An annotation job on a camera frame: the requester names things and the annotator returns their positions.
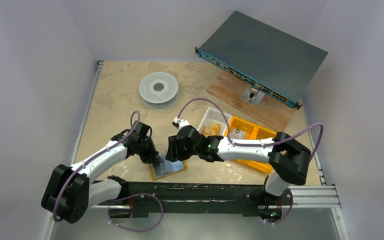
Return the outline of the yellow leather card holder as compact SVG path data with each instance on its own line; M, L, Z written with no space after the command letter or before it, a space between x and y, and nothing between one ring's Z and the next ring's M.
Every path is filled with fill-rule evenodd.
M158 162L148 164L151 178L153 181L179 173L187 169L187 164L183 161L171 162L161 159Z

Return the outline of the gold credit cards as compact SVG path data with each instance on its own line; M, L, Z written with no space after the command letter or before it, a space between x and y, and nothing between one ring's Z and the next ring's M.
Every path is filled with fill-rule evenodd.
M205 136L218 136L220 134L221 124L216 122L210 122L209 125L205 125L202 128L201 133Z

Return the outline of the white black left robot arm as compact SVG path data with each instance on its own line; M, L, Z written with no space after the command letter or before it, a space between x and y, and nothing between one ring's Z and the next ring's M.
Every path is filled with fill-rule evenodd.
M112 166L138 155L145 164L158 162L159 152L151 138L152 128L135 121L130 129L114 135L92 156L71 166L60 164L54 168L41 199L41 207L52 213L54 221L76 223L87 208L112 200L126 203L129 191L117 177L97 181Z

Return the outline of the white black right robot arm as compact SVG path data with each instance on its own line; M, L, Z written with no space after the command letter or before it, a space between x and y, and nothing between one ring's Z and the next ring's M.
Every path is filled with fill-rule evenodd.
M273 170L260 196L268 204L274 203L290 185L303 186L307 181L311 151L284 132L265 139L230 139L228 136L204 136L187 120L175 117L172 124L176 135L168 138L166 160L188 160L197 156L206 162L233 160L269 164Z

